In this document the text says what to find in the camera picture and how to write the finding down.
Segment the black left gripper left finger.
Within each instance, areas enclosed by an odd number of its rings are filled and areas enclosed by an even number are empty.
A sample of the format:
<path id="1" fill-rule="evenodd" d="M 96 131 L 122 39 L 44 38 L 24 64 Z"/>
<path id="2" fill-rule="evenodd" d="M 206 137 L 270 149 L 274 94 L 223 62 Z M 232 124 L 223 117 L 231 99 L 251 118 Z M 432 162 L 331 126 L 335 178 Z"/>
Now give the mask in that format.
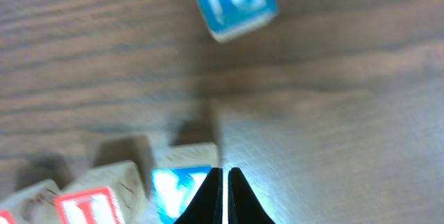
<path id="1" fill-rule="evenodd" d="M 223 170 L 212 168 L 174 224 L 222 224 Z"/>

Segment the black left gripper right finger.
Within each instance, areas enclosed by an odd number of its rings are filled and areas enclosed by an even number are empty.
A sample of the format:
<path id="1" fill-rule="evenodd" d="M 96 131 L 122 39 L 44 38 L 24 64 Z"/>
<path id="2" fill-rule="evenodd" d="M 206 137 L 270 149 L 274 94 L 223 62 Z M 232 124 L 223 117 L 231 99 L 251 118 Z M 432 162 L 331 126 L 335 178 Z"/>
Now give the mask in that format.
<path id="1" fill-rule="evenodd" d="M 238 167 L 231 169 L 228 174 L 228 223 L 275 224 Z"/>

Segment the blue number 2 block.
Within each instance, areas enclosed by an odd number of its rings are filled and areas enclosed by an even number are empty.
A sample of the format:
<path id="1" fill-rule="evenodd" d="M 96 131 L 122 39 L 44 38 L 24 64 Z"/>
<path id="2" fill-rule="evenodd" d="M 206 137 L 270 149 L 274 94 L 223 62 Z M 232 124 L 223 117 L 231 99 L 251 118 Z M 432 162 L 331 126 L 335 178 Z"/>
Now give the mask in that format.
<path id="1" fill-rule="evenodd" d="M 185 212 L 210 170 L 218 165 L 218 148 L 211 142 L 161 150 L 151 172 L 160 221 L 174 223 Z"/>

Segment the red letter I block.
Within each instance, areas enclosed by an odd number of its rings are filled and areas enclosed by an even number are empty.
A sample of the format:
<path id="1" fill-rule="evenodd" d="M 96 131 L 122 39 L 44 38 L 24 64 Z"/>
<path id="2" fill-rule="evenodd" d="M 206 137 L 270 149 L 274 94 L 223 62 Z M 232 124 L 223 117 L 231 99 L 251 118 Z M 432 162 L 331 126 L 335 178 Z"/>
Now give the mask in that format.
<path id="1" fill-rule="evenodd" d="M 134 223 L 146 196 L 136 163 L 126 160 L 90 169 L 54 200 L 62 224 Z"/>

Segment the red letter A block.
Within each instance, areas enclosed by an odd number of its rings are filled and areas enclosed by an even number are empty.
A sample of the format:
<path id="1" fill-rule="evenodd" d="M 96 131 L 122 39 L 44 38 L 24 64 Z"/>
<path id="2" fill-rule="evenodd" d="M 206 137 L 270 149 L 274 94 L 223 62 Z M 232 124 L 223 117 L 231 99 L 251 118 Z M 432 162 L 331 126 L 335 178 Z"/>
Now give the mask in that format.
<path id="1" fill-rule="evenodd" d="M 51 179 L 13 193 L 1 201 L 1 224 L 60 223 L 53 202 L 59 193 L 57 184 Z"/>

